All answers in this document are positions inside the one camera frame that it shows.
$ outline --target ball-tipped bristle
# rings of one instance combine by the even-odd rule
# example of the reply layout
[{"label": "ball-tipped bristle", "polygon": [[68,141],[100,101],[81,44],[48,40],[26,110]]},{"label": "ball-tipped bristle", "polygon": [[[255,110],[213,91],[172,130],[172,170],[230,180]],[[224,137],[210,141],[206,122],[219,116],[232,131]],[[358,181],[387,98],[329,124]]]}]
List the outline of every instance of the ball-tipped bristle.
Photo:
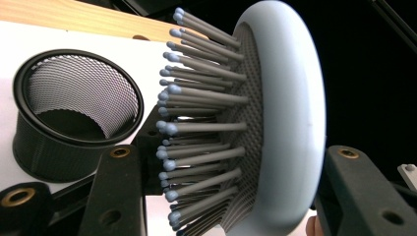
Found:
[{"label": "ball-tipped bristle", "polygon": [[178,202],[168,218],[178,235],[202,235],[216,224],[227,231],[256,194],[263,138],[256,44],[245,24],[229,35],[182,9],[174,20],[200,34],[172,29],[181,44],[167,42],[175,52],[163,57],[179,66],[159,72],[166,78],[159,113],[170,118],[156,123],[168,137],[156,154],[165,169],[159,178],[166,199]]}]

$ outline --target hair brush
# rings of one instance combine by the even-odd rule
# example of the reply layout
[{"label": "hair brush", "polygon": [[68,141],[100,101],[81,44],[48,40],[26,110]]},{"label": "hair brush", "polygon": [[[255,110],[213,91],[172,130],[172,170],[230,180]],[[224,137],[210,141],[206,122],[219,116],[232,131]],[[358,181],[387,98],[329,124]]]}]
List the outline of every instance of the hair brush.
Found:
[{"label": "hair brush", "polygon": [[288,234],[316,193],[326,139],[314,42],[288,5],[248,8],[229,35],[178,8],[160,71],[156,153],[169,224],[202,235]]}]

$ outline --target brass insert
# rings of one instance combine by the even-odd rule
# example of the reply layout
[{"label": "brass insert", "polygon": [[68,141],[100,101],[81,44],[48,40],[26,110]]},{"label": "brass insert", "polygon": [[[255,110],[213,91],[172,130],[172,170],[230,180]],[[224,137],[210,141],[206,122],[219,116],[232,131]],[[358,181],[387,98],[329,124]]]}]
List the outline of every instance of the brass insert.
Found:
[{"label": "brass insert", "polygon": [[20,188],[8,193],[2,200],[3,207],[15,207],[29,201],[35,193],[34,188]]},{"label": "brass insert", "polygon": [[130,150],[127,147],[117,147],[110,152],[111,157],[121,158],[125,157],[130,153]]},{"label": "brass insert", "polygon": [[340,148],[337,152],[339,155],[350,159],[356,159],[359,157],[359,154],[356,151],[350,150],[348,148]]}]

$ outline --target mesh basket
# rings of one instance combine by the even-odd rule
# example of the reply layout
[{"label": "mesh basket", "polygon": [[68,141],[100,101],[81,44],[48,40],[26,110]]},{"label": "mesh basket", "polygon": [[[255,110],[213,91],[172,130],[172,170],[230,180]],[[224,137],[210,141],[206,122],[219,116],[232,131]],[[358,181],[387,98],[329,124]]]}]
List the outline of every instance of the mesh basket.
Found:
[{"label": "mesh basket", "polygon": [[101,152],[138,128],[135,82],[105,58],[54,50],[26,62],[14,81],[19,108],[13,152],[30,175],[69,182],[91,174]]}]

